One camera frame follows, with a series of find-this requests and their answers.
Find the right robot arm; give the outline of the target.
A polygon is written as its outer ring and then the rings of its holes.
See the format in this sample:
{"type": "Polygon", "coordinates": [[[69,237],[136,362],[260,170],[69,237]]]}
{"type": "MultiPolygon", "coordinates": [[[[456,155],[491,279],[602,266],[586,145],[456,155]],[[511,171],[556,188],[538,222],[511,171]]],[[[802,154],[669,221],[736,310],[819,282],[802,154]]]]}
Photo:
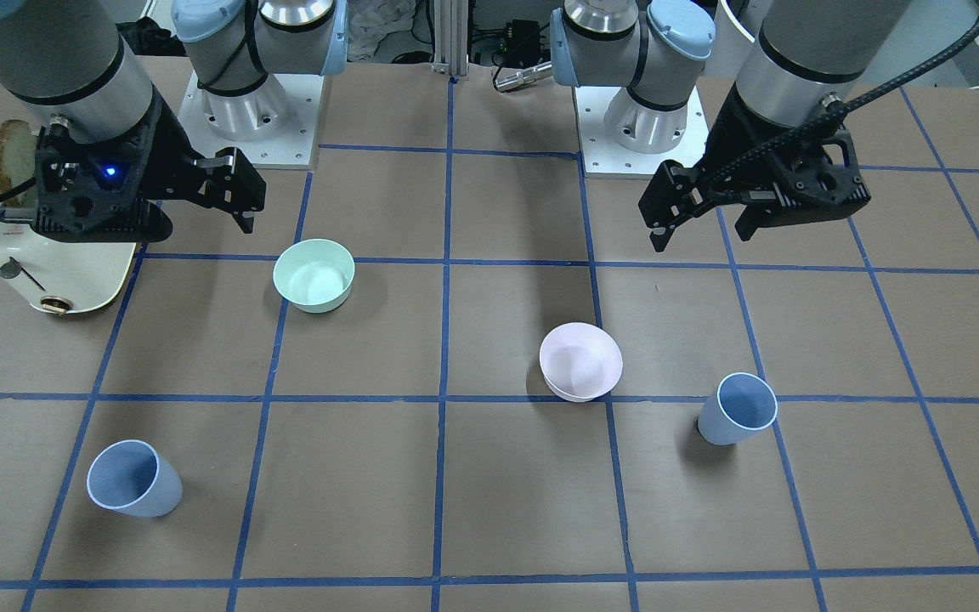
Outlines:
{"type": "MultiPolygon", "coordinates": [[[[334,75],[345,1],[175,1],[175,36],[226,139],[286,122],[280,74],[334,75]]],[[[267,185],[234,144],[201,154],[97,1],[0,1],[0,85],[40,123],[30,166],[0,186],[0,224],[63,243],[165,241],[179,199],[250,234],[267,185]]]]}

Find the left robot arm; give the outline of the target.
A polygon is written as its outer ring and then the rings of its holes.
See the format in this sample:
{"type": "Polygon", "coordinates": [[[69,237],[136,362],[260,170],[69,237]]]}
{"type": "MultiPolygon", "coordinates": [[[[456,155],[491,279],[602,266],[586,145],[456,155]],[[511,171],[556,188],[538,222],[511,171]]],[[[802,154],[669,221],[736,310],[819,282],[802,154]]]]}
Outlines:
{"type": "MultiPolygon", "coordinates": [[[[870,201],[846,117],[955,57],[971,27],[919,65],[848,99],[905,12],[906,1],[774,1],[711,125],[699,161],[667,159],[638,209],[663,252],[681,225],[719,206],[743,208],[735,229],[823,224],[870,201]]],[[[567,1],[549,20],[554,78],[617,87],[628,111],[677,117],[717,39],[692,1],[567,1]]]]}

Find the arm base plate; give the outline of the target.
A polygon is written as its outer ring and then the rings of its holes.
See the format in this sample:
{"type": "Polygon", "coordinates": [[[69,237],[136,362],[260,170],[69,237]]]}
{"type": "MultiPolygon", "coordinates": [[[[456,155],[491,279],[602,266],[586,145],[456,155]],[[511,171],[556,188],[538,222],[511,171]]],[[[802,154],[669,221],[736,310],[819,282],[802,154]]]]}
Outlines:
{"type": "Polygon", "coordinates": [[[642,107],[622,87],[578,87],[574,105],[587,178],[652,177],[667,160],[695,166],[710,134],[697,88],[672,111],[642,107]]]}
{"type": "Polygon", "coordinates": [[[222,97],[200,89],[193,73],[176,116],[201,154],[236,147],[257,169],[310,171],[325,89],[321,75],[279,74],[255,92],[222,97]]]}

